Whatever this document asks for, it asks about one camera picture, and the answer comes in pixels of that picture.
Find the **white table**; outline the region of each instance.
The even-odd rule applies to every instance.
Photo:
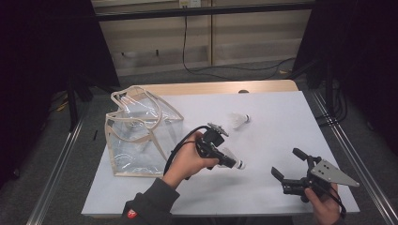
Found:
[[[219,148],[228,147],[247,164],[243,171],[217,167],[202,170],[183,181],[177,189],[181,196],[171,211],[176,217],[310,213],[311,205],[299,196],[283,194],[280,182],[270,173],[271,167],[285,178],[305,176],[307,163],[292,154],[294,147],[338,166],[299,91],[163,98],[184,115],[184,133],[207,122],[223,125],[230,137]],[[246,113],[252,121],[234,131],[227,124],[229,112]],[[94,218],[119,217],[125,202],[137,192],[146,191],[153,181],[154,178],[113,176],[105,147],[82,214]],[[359,212],[348,187],[339,186],[339,193],[347,212]]]

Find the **silver bracket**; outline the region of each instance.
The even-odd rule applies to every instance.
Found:
[[[212,129],[216,130],[217,132],[219,132],[219,133],[221,133],[221,134],[223,134],[223,135],[229,137],[228,133],[225,132],[225,130],[224,130],[221,126],[215,125],[215,124],[212,124],[212,123],[207,123],[207,125],[208,125],[209,127],[211,127]]]
[[[360,183],[349,177],[344,172],[340,171],[339,168],[333,166],[330,162],[322,159],[313,169],[311,174],[327,181],[340,185],[346,185],[351,187],[359,187]]]

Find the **electrical cable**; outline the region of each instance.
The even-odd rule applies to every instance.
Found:
[[[296,59],[295,57],[287,58],[287,59],[284,59],[283,61],[281,61],[280,63],[276,64],[276,65],[273,65],[273,66],[270,66],[270,67],[261,67],[261,68],[244,68],[244,67],[229,67],[229,66],[204,67],[204,68],[198,68],[198,69],[187,68],[187,66],[185,64],[185,49],[186,49],[187,29],[188,29],[187,20],[188,20],[188,17],[185,17],[184,44],[183,44],[183,49],[182,49],[182,64],[183,64],[184,68],[190,74],[193,74],[193,75],[207,75],[207,76],[212,76],[212,77],[216,77],[216,78],[226,79],[226,80],[229,80],[229,81],[243,81],[243,80],[238,80],[238,79],[232,79],[232,78],[228,78],[228,77],[219,76],[219,75],[216,75],[216,74],[197,73],[197,72],[203,71],[203,70],[206,70],[206,69],[211,69],[211,68],[232,68],[232,69],[241,69],[241,70],[248,70],[248,71],[261,71],[261,70],[267,70],[267,69],[271,69],[271,68],[276,68],[276,70],[274,71],[273,74],[271,74],[270,76],[268,76],[266,78],[263,78],[263,79],[259,80],[259,81],[263,81],[263,80],[269,79],[271,77],[274,77],[277,74],[279,67],[283,63],[288,62],[290,60]]]
[[[345,98],[345,94],[343,92],[342,92],[342,96],[343,96],[343,100],[344,100],[344,109],[342,110],[342,113],[339,114],[339,116],[336,116],[335,118],[332,118],[331,121],[329,121],[327,123],[319,124],[320,127],[338,124],[338,123],[343,122],[346,119],[346,117],[348,115],[348,104],[347,104],[347,101],[346,101],[346,98]]]
[[[334,101],[333,101],[333,102],[337,103],[336,105],[333,106],[333,115],[336,115],[336,116],[333,116],[333,117],[336,117],[336,118],[338,118],[341,115],[342,111],[343,111],[343,105],[342,105],[342,101],[341,101],[341,99],[339,97],[339,91],[340,90],[338,89],[337,90],[337,95],[335,95],[335,98],[334,98]],[[329,114],[329,112],[326,112],[325,114],[317,116],[315,119],[316,120],[318,120],[318,119],[326,119],[329,116],[331,116],[331,114]]]

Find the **wall outlet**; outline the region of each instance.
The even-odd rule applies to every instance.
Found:
[[[191,0],[190,8],[199,8],[201,6],[201,0]]]
[[[179,0],[179,7],[180,8],[189,8],[190,0]]]

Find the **jacket cuff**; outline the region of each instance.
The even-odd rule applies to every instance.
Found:
[[[335,221],[332,225],[345,225],[345,221],[342,217],[339,217],[339,219]]]
[[[160,178],[156,178],[144,195],[161,211],[170,212],[179,194]]]

